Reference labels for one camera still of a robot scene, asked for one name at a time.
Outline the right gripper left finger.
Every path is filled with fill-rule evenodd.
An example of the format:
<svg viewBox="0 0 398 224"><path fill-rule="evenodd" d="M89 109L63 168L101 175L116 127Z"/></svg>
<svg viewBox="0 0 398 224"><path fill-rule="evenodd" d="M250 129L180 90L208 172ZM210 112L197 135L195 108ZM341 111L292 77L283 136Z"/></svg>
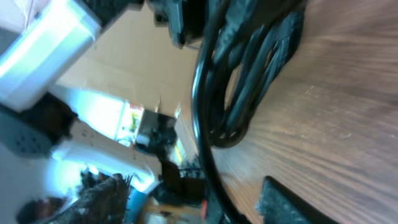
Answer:
<svg viewBox="0 0 398 224"><path fill-rule="evenodd" d="M125 223L132 176L114 174L92 188L63 212L48 219L53 224Z"/></svg>

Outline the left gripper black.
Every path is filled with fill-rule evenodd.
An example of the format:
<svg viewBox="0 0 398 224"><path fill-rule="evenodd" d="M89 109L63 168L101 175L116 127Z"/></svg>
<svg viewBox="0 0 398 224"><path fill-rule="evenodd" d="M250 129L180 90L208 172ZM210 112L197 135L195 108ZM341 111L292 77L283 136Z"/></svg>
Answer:
<svg viewBox="0 0 398 224"><path fill-rule="evenodd" d="M172 44L178 48L203 37L205 26L218 7L218 0L148 0L157 27L169 28Z"/></svg>

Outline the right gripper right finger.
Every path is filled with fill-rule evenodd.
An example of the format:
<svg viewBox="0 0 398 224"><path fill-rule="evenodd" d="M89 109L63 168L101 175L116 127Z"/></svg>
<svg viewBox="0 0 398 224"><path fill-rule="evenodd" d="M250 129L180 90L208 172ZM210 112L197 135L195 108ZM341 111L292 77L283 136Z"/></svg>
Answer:
<svg viewBox="0 0 398 224"><path fill-rule="evenodd" d="M265 176L256 210L266 224L337 224L271 176Z"/></svg>

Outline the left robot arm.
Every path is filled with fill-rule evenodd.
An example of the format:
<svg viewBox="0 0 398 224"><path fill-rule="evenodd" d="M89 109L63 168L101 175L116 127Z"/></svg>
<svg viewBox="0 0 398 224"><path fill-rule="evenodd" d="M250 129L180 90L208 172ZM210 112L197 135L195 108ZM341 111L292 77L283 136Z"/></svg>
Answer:
<svg viewBox="0 0 398 224"><path fill-rule="evenodd" d="M202 37L211 3L216 2L49 1L1 55L1 145L18 157L41 158L71 137L69 128L77 114L49 89L126 9L140 11L145 3L154 13L154 24L169 28L172 43L181 49ZM122 97L175 116L180 102L152 92Z"/></svg>

